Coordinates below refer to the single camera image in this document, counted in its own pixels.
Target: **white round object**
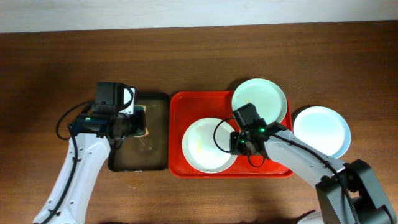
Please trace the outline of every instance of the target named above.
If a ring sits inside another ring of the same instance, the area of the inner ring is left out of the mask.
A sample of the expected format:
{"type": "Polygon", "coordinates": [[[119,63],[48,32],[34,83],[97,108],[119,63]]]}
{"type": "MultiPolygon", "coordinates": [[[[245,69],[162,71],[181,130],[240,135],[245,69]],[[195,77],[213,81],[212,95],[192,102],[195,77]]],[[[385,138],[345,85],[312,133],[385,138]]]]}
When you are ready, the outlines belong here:
{"type": "Polygon", "coordinates": [[[254,78],[237,87],[232,97],[232,110],[248,103],[256,106],[257,113],[267,124],[282,122],[285,118],[286,96],[279,86],[269,80],[254,78]]]}
{"type": "Polygon", "coordinates": [[[351,132],[344,118],[323,106],[313,106],[299,113],[293,132],[304,143],[336,159],[348,150],[351,143],[351,132]]]}
{"type": "MultiPolygon", "coordinates": [[[[230,167],[237,156],[222,152],[213,140],[214,129],[221,122],[217,118],[200,119],[185,131],[182,139],[182,152],[188,163],[196,170],[214,174],[230,167]]],[[[216,132],[217,144],[229,150],[229,135],[234,129],[227,122],[222,123],[216,132]]]]}

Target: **white wall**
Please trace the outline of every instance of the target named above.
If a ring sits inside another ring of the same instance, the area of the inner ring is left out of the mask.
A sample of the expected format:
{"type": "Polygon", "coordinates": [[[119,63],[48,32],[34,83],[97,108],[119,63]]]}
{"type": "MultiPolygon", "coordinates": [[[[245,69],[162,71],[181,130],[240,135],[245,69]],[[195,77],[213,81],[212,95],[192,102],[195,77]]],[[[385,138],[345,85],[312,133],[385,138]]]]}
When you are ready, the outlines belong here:
{"type": "Polygon", "coordinates": [[[0,32],[398,19],[398,0],[0,0],[0,32]]]}

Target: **black tray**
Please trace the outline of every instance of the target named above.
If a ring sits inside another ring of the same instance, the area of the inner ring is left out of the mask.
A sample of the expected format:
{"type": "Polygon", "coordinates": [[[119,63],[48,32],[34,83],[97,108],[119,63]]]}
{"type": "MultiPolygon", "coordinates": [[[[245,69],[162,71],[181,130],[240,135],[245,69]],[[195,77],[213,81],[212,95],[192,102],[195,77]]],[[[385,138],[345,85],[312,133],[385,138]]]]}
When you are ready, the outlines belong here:
{"type": "Polygon", "coordinates": [[[111,148],[116,144],[116,149],[111,150],[108,159],[111,171],[163,170],[167,167],[169,101],[169,96],[165,93],[139,93],[134,105],[146,106],[146,126],[149,134],[143,137],[129,137],[124,142],[110,141],[111,148]]]}

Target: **tabletop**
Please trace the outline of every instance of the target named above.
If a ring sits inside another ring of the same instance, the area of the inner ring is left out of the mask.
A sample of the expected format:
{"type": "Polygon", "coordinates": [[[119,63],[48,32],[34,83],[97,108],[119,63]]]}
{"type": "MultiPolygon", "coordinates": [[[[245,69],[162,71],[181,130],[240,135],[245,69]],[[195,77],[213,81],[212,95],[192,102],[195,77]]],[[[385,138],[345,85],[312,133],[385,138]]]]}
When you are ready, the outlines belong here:
{"type": "MultiPolygon", "coordinates": [[[[320,105],[347,120],[342,159],[369,163],[398,211],[398,21],[0,34],[0,73],[1,223],[40,212],[67,154],[55,124],[98,81],[173,95],[271,80],[292,111],[320,105]]],[[[289,223],[313,209],[296,175],[179,179],[105,162],[85,223],[289,223]]]]}

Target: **brown table surface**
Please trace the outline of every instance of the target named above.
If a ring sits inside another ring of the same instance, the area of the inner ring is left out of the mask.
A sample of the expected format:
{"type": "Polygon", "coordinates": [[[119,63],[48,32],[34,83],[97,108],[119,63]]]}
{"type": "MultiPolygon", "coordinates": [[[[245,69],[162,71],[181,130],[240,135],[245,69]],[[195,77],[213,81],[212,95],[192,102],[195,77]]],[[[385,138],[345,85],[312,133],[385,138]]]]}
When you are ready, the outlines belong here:
{"type": "MultiPolygon", "coordinates": [[[[98,81],[173,94],[272,80],[292,111],[322,105],[347,120],[342,159],[368,162],[398,211],[398,21],[0,34],[0,72],[1,223],[40,212],[67,153],[55,123],[98,81]]],[[[312,209],[296,175],[195,180],[105,164],[86,223],[276,222],[312,209]]]]}

